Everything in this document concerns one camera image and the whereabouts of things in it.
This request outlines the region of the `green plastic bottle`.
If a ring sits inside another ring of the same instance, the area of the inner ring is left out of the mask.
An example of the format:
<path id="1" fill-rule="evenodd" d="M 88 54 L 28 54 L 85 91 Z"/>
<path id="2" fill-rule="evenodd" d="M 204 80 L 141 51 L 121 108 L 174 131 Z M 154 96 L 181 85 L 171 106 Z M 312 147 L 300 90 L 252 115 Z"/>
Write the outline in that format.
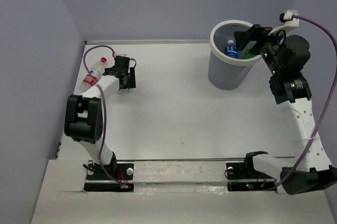
<path id="1" fill-rule="evenodd" d="M 252 49 L 252 46 L 248 46 L 244 55 L 242 56 L 242 59 L 248 60 L 254 57 L 254 55 L 251 53 L 251 49 Z"/>

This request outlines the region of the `blue label bottle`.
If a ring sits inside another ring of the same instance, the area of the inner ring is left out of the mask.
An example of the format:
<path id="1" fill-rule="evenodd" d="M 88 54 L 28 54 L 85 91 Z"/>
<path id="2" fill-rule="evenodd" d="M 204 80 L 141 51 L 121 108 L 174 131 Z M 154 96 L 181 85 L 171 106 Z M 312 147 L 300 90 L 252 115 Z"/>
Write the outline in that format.
<path id="1" fill-rule="evenodd" d="M 228 57 L 234 58 L 234 59 L 239 58 L 239 54 L 238 54 L 236 45 L 233 40 L 227 41 L 227 46 L 225 48 L 225 55 L 227 55 Z"/>

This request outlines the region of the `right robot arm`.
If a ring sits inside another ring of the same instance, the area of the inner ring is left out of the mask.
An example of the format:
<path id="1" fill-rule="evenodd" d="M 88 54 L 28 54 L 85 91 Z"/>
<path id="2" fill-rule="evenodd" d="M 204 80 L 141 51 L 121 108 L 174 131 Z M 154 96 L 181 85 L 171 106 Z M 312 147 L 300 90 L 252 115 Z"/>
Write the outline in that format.
<path id="1" fill-rule="evenodd" d="M 336 167 L 323 148 L 312 112 L 312 93 L 301 72 L 311 56 L 308 41 L 298 35 L 287 36 L 283 28 L 275 32 L 258 24 L 234 32 L 234 38 L 238 51 L 254 42 L 250 53 L 261 55 L 268 66 L 270 89 L 290 127 L 297 161 L 290 164 L 265 151 L 250 152 L 242 163 L 227 165 L 227 178 L 250 179 L 264 174 L 274 179 L 274 190 L 282 187 L 289 195 L 336 184 Z"/>

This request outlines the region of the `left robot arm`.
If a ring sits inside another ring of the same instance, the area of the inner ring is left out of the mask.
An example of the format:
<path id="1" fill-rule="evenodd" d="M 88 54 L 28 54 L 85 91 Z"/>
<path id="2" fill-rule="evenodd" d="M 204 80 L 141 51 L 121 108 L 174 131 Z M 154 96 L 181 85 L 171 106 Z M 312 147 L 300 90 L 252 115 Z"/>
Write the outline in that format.
<path id="1" fill-rule="evenodd" d="M 78 142 L 93 161 L 88 169 L 111 179 L 118 171 L 115 153 L 105 143 L 107 115 L 106 100 L 120 90 L 136 88 L 135 61 L 118 55 L 114 65 L 106 68 L 101 78 L 85 92 L 67 99 L 64 133 Z"/>

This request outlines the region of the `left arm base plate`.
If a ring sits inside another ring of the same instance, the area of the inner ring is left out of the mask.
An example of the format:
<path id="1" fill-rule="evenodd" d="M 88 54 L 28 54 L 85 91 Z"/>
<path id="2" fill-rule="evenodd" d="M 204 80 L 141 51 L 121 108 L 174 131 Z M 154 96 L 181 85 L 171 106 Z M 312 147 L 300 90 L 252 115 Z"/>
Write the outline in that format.
<path id="1" fill-rule="evenodd" d="M 86 192 L 133 192 L 133 174 L 134 164 L 130 162 L 118 162 L 115 173 L 109 166 L 105 166 L 106 171 L 113 180 L 106 175 L 99 164 L 90 161 L 86 168 L 86 177 L 84 183 L 84 191 Z"/>

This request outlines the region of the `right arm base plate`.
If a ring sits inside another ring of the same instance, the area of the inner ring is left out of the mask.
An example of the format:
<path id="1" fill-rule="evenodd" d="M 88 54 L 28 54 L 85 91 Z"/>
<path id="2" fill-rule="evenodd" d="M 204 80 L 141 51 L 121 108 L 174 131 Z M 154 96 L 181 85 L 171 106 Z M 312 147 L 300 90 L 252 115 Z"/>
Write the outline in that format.
<path id="1" fill-rule="evenodd" d="M 274 187 L 273 178 L 255 170 L 247 170 L 243 162 L 226 163 L 224 176 L 229 192 L 264 191 Z"/>

